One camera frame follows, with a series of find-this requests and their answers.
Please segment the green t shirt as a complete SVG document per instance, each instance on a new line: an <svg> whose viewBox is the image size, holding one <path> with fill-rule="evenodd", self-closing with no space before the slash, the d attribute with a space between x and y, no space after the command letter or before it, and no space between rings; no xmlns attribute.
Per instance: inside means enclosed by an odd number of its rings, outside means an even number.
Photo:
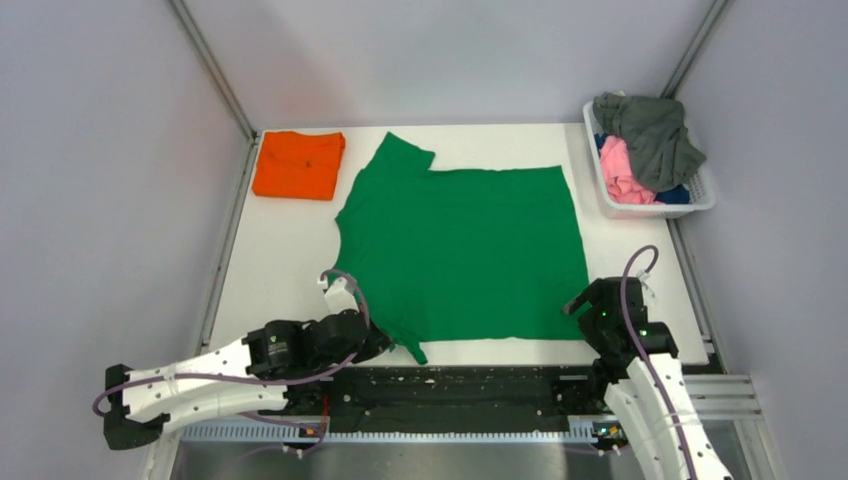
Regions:
<svg viewBox="0 0 848 480"><path fill-rule="evenodd" d="M387 134L336 217L335 266L372 321L419 364L430 342L578 340L564 306L589 284L558 166L437 170Z"/></svg>

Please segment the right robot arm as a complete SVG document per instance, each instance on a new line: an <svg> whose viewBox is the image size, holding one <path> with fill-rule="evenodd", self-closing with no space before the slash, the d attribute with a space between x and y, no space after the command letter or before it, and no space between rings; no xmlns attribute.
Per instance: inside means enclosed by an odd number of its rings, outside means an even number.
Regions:
<svg viewBox="0 0 848 480"><path fill-rule="evenodd" d="M598 353L586 380L564 394L572 414L609 412L597 451L629 448L647 479L729 479L691 400L670 329L648 318L632 277L594 280L565 307Z"/></svg>

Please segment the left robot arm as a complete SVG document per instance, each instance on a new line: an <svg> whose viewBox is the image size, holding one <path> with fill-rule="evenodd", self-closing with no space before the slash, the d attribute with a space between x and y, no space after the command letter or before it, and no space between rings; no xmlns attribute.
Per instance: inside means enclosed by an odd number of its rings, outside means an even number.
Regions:
<svg viewBox="0 0 848 480"><path fill-rule="evenodd" d="M108 367L93 410L113 451L146 446L165 433L219 417L308 413L319 404L321 381L381 355L391 344L357 309L322 320L272 320L169 366Z"/></svg>

